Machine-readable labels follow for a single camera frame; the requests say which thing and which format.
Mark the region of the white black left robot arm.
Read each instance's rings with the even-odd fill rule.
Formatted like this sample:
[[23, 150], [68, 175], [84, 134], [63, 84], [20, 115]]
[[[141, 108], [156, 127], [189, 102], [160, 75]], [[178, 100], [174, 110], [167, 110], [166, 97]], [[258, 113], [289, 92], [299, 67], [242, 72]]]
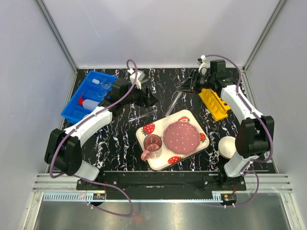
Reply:
[[51, 132], [44, 158], [45, 163], [50, 165], [50, 177], [66, 174], [85, 178], [92, 189], [100, 189], [104, 183], [103, 177], [99, 175], [97, 167], [83, 160], [83, 144], [120, 115], [124, 106], [135, 104], [149, 108], [158, 102], [149, 87], [138, 89], [128, 80], [115, 80], [111, 91], [88, 116], [65, 130], [56, 128]]

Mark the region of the wash bottle with red cap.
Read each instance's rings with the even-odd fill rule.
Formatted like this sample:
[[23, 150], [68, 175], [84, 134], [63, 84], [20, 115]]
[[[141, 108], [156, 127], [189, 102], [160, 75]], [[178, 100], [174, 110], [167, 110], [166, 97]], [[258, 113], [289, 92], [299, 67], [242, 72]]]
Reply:
[[83, 93], [78, 99], [78, 104], [82, 106], [84, 109], [89, 110], [89, 111], [93, 111], [99, 105], [99, 103], [100, 102], [94, 101], [91, 99], [84, 99]]

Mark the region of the glass alcohol lamp white cap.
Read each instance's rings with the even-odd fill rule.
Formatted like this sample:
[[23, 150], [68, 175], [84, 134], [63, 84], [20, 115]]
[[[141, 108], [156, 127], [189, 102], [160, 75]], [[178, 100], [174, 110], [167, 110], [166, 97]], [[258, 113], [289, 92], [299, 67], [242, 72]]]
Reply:
[[111, 89], [111, 87], [112, 87], [112, 82], [110, 82], [108, 79], [104, 78], [104, 79], [101, 81], [101, 87], [102, 87], [103, 89], [109, 90], [109, 89]]

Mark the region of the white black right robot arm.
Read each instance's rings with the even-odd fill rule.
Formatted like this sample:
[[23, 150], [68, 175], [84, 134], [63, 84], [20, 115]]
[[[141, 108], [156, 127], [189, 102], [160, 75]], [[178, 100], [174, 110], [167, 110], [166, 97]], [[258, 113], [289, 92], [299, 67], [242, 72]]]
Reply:
[[216, 55], [206, 63], [206, 56], [198, 58], [198, 70], [191, 72], [180, 84], [178, 91], [196, 93], [216, 121], [227, 117], [232, 110], [240, 123], [235, 138], [236, 151], [224, 165], [224, 174], [218, 177], [218, 185], [224, 190], [235, 184], [236, 177], [252, 162], [265, 163], [273, 155], [274, 119], [264, 116], [243, 94], [240, 83], [242, 76], [233, 78], [226, 70], [229, 59]]

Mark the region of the small clear glass beaker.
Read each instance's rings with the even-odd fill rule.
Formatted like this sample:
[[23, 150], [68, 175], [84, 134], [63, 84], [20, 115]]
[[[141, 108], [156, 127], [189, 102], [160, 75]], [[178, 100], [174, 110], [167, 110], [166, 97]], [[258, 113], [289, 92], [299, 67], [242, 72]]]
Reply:
[[108, 93], [108, 90], [106, 89], [100, 89], [98, 92], [97, 92], [97, 96], [101, 99], [104, 99], [104, 97], [106, 96], [106, 94]]

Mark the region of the yellow test tube rack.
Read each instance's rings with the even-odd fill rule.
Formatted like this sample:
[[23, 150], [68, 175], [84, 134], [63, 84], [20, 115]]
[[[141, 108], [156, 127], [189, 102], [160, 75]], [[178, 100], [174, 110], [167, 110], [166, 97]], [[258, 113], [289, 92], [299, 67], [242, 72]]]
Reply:
[[199, 93], [199, 97], [204, 102], [215, 121], [228, 117], [228, 111], [231, 109], [230, 106], [213, 90], [202, 89], [201, 93]]

